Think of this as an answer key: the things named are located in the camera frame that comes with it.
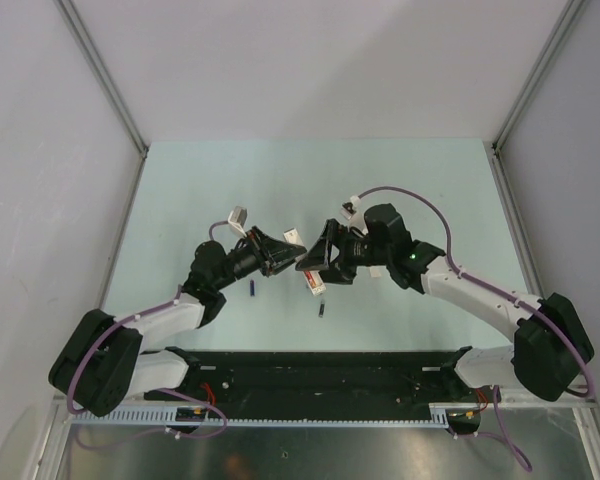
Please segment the red orange battery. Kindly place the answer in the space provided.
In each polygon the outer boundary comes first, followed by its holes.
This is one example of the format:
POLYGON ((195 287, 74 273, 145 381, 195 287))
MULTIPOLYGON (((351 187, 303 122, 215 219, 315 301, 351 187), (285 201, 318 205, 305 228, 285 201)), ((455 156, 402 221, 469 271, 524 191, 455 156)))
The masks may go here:
POLYGON ((306 273, 307 281, 311 289, 316 287, 315 279, 311 272, 306 273))

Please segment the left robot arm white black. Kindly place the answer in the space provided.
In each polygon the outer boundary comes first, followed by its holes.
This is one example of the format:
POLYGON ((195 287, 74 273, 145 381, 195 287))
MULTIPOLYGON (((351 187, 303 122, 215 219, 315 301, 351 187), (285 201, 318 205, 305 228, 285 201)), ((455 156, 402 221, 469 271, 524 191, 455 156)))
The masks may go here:
POLYGON ((302 245, 272 238, 253 227, 227 251, 215 240, 200 244, 187 279, 174 297, 144 311, 115 317, 101 309, 80 320, 53 363, 49 383, 64 393, 70 413, 98 417, 124 399, 168 389, 177 398, 194 397, 200 374, 160 342, 211 323, 226 303, 223 289, 259 272, 274 276, 304 255, 302 245))

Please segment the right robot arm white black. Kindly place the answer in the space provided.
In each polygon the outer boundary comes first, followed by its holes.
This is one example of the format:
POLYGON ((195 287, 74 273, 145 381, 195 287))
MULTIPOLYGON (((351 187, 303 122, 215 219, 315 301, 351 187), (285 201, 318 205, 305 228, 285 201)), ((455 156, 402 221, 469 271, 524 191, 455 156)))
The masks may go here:
POLYGON ((594 349, 568 298, 504 291, 452 267, 449 254, 412 238, 391 204, 370 207, 363 220, 365 230, 327 220, 297 270, 350 285, 358 268, 383 267, 400 288, 447 301, 501 333, 509 346, 463 347, 452 358, 441 388, 453 401, 487 385, 523 387, 545 401, 569 392, 594 349))

